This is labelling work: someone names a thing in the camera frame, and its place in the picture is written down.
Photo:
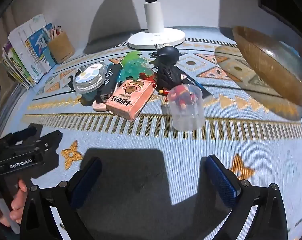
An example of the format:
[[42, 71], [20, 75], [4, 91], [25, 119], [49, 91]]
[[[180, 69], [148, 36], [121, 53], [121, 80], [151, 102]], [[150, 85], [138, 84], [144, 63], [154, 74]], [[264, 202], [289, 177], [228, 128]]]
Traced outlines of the person's left hand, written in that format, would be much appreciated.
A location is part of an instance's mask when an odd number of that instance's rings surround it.
[[6, 227], [11, 227], [10, 220], [15, 221], [18, 224], [21, 224], [22, 215], [24, 212], [24, 207], [27, 199], [27, 186], [22, 179], [18, 180], [18, 191], [14, 196], [11, 204], [4, 202], [5, 207], [8, 208], [8, 211], [3, 212], [3, 209], [0, 208], [0, 223]]

